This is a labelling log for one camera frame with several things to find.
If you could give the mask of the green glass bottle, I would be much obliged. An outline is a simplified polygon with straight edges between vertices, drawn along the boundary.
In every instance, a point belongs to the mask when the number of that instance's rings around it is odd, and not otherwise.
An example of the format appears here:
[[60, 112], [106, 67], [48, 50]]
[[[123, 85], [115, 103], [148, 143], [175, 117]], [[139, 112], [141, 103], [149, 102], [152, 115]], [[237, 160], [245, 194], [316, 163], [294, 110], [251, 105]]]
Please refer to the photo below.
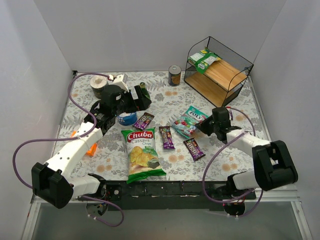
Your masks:
[[150, 100], [151, 97], [150, 97], [150, 94], [146, 88], [146, 84], [144, 82], [140, 82], [139, 86], [140, 86], [140, 89], [141, 89], [141, 92], [143, 93], [143, 95]]

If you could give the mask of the teal Fox's candy bag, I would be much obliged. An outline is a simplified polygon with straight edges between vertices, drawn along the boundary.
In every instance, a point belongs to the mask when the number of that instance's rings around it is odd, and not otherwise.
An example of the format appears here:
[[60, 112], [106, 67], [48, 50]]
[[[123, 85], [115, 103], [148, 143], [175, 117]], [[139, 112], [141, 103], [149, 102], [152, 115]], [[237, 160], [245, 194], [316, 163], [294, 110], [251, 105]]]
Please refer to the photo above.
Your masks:
[[183, 137], [190, 138], [197, 129], [196, 124], [203, 122], [208, 117], [191, 105], [184, 114], [172, 122], [171, 126]]

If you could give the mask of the purple M&M bag front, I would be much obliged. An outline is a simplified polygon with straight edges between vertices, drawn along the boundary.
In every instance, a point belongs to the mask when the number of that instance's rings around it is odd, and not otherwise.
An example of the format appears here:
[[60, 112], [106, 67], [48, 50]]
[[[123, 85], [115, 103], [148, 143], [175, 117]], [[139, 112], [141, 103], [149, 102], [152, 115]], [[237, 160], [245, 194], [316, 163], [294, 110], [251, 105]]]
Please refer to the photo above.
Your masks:
[[200, 149], [198, 143], [194, 138], [187, 139], [183, 141], [184, 145], [188, 149], [194, 162], [205, 156], [204, 152]]

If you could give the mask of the green candy bag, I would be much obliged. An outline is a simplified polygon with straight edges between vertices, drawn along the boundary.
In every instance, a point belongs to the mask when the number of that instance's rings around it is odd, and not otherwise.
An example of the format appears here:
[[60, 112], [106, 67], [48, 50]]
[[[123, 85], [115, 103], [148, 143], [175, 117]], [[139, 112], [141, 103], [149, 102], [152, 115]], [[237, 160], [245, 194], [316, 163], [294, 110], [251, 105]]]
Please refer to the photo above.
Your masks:
[[220, 61], [221, 59], [222, 58], [216, 53], [205, 47], [203, 50], [189, 56], [187, 61], [195, 67], [197, 72], [204, 74], [214, 62]]

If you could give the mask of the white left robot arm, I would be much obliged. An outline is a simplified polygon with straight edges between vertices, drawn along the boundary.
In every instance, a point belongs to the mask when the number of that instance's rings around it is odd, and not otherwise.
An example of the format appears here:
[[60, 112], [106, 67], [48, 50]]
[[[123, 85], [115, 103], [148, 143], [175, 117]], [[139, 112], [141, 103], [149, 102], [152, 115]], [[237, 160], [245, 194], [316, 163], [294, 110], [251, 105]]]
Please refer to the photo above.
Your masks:
[[75, 138], [67, 142], [44, 164], [36, 163], [31, 169], [33, 193], [55, 206], [65, 207], [72, 198], [89, 196], [103, 199], [107, 181], [94, 173], [71, 178], [71, 173], [86, 152], [116, 123], [120, 114], [147, 110], [152, 101], [144, 82], [134, 87], [137, 99], [130, 91], [118, 85], [108, 85], [100, 100], [90, 108]]

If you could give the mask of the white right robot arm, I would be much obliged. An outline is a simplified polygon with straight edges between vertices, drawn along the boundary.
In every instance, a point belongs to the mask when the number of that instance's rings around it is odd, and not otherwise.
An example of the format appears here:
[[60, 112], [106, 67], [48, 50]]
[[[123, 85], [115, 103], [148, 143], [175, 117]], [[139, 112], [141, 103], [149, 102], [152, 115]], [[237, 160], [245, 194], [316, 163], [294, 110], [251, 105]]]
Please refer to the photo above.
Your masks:
[[285, 142], [260, 139], [238, 126], [232, 126], [227, 107], [214, 108], [211, 116], [195, 126], [208, 136], [215, 134], [225, 147], [237, 148], [252, 157], [252, 171], [227, 177], [223, 187], [226, 194], [256, 188], [269, 191], [298, 181], [298, 172]]

